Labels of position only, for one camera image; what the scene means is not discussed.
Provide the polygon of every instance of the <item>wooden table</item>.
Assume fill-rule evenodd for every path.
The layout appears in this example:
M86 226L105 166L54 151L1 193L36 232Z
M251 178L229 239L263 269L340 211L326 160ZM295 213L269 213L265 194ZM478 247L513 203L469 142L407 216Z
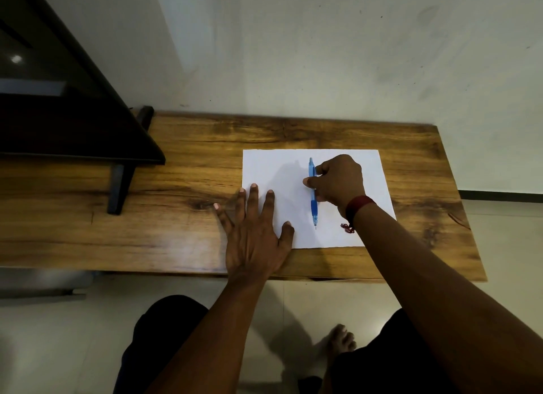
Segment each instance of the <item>wooden table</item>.
M0 265L224 274L211 210L232 206L243 149L378 149L397 219L466 278L486 275L432 125L157 114L165 166L140 166L122 215L106 213L108 164L0 161ZM293 250L282 278L382 279L363 247Z

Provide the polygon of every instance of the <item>sheet of paper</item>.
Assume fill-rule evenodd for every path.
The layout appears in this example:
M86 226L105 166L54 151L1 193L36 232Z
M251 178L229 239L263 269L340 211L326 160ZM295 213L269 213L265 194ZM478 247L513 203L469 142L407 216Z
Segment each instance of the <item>sheet of paper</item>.
M275 191L274 230L279 236L282 224L289 220L295 229L293 248L364 246L356 233L341 227L346 220L330 203L319 203L315 229L311 189L302 184L309 176L310 157L319 165L340 154L349 154L361 165L366 195L396 218L378 150L243 150L242 186L249 193L251 184L258 184L261 210L266 192Z

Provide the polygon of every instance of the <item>pen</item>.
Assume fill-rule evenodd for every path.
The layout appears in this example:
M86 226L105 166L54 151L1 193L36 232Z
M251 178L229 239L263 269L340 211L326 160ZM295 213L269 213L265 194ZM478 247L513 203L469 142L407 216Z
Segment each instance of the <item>pen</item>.
M313 158L309 158L309 177L316 177L315 164L313 164ZM315 190L311 190L311 215L313 216L313 225L316 229L316 220L318 215L318 209L316 206Z

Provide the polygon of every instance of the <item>black baseboard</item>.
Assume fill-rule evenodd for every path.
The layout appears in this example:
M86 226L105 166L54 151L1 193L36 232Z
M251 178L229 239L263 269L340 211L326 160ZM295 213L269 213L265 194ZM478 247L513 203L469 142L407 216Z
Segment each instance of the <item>black baseboard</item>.
M514 201L514 202L543 202L543 194L529 192L497 192L497 191L471 191L458 190L463 200L484 201Z

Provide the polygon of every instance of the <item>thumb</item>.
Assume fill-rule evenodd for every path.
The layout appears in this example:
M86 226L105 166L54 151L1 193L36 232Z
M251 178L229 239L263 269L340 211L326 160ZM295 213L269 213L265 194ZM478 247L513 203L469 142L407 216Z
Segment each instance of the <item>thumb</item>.
M321 177L305 177L302 182L306 187L317 189L320 185L319 178Z
M294 240L294 227L290 224L290 221L286 221L283 224L281 230L281 237L279 237L279 248L285 253L289 253L292 249L292 241Z

